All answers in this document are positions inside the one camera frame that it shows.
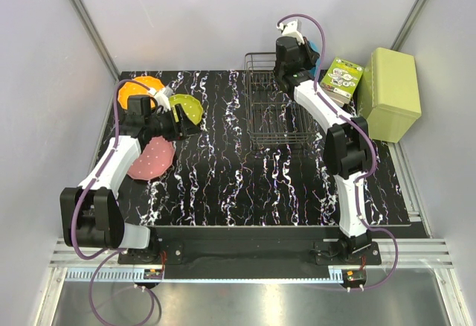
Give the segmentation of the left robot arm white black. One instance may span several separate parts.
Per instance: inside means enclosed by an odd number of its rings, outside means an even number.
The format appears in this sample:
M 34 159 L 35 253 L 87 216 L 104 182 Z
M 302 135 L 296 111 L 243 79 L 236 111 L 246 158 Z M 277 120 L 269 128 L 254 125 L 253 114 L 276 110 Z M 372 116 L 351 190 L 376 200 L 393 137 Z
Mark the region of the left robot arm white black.
M 156 233 L 150 227 L 124 221 L 118 206 L 118 191 L 128 170 L 154 138 L 181 141 L 201 132 L 203 108 L 190 95 L 173 95 L 168 108 L 149 95 L 131 95 L 124 116 L 116 123 L 115 136 L 90 174 L 75 188 L 65 188 L 59 197 L 63 236 L 67 246 L 82 258 L 84 248 L 134 252 L 144 263 L 155 262 L 161 253 Z

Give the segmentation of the black wire dish rack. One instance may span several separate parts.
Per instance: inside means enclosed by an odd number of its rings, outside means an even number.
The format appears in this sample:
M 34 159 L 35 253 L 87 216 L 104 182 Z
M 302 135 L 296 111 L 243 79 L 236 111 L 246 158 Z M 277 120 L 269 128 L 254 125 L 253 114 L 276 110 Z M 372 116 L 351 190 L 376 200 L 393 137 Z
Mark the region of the black wire dish rack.
M 252 148 L 304 148 L 310 144 L 316 133 L 312 117 L 280 91 L 274 79 L 274 53 L 247 53 L 244 63 L 247 131 Z

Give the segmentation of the blue dotted plate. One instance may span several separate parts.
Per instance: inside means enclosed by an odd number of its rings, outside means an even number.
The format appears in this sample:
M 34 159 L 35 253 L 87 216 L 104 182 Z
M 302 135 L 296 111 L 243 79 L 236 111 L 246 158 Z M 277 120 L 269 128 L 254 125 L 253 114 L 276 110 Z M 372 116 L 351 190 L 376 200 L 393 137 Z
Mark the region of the blue dotted plate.
M 321 54 L 317 45 L 309 40 L 307 41 L 307 53 L 309 64 L 312 65 L 309 73 L 312 75 L 312 79 L 315 79 L 321 64 Z

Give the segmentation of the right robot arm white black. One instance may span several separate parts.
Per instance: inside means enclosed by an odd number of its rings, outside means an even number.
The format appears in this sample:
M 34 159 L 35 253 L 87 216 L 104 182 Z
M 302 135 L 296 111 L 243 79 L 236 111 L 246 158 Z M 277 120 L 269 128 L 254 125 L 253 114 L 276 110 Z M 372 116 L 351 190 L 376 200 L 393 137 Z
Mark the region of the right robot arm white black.
M 326 132 L 323 160 L 337 186 L 342 233 L 327 258 L 355 263 L 372 243 L 364 207 L 364 180 L 376 168 L 376 152 L 367 135 L 367 122 L 345 112 L 318 85 L 311 74 L 318 53 L 305 38 L 281 36 L 275 47 L 274 78 L 278 86 Z

